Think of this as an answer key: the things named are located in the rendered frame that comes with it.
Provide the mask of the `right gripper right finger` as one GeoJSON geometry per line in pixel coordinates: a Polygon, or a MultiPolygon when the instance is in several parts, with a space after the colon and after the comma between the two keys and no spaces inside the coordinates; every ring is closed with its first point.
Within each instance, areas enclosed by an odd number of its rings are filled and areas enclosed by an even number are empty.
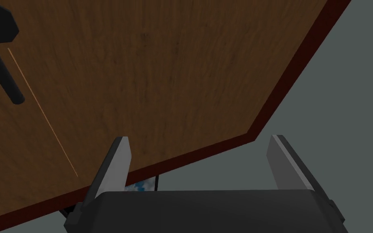
{"type": "Polygon", "coordinates": [[[278,189],[309,189],[318,194],[325,194],[283,135],[271,136],[266,156],[278,189]]]}

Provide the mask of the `blue framed wall picture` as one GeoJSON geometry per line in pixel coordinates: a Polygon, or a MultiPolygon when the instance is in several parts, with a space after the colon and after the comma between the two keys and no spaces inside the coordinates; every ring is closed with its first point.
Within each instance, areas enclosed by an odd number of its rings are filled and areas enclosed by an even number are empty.
{"type": "Polygon", "coordinates": [[[126,192],[148,192],[157,191],[158,189],[159,176],[154,176],[146,180],[137,182],[135,184],[126,186],[124,191],[126,192]]]}

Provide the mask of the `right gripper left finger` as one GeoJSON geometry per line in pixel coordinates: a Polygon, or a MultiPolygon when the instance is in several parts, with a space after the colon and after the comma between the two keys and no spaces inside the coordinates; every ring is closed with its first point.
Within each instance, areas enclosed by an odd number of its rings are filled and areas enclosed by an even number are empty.
{"type": "Polygon", "coordinates": [[[104,192],[124,191],[130,163],[128,137],[115,138],[90,186],[90,200],[104,192]]]}

